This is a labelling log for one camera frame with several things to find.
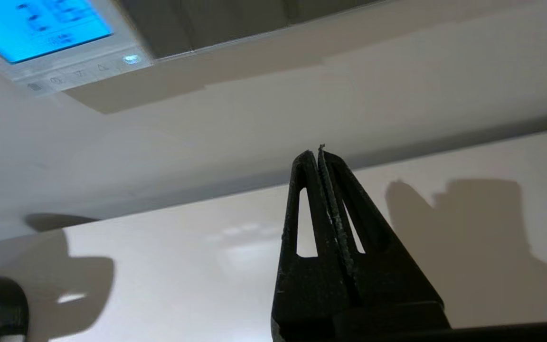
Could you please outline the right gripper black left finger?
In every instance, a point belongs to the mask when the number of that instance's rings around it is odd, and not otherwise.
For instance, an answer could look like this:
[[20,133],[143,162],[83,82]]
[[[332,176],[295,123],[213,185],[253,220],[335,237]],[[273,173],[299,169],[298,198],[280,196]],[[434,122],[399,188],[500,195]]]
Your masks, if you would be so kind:
[[[346,318],[355,299],[347,243],[325,181],[325,165],[306,150],[292,162],[271,309],[274,342],[349,342]],[[301,192],[307,194],[317,255],[298,253]]]

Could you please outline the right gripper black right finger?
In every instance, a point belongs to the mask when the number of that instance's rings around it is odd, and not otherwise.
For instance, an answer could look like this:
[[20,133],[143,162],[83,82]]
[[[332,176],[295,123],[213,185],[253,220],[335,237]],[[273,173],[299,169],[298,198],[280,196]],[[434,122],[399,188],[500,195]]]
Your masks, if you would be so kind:
[[345,161],[319,148],[349,307],[333,318],[342,338],[450,329],[443,300]]

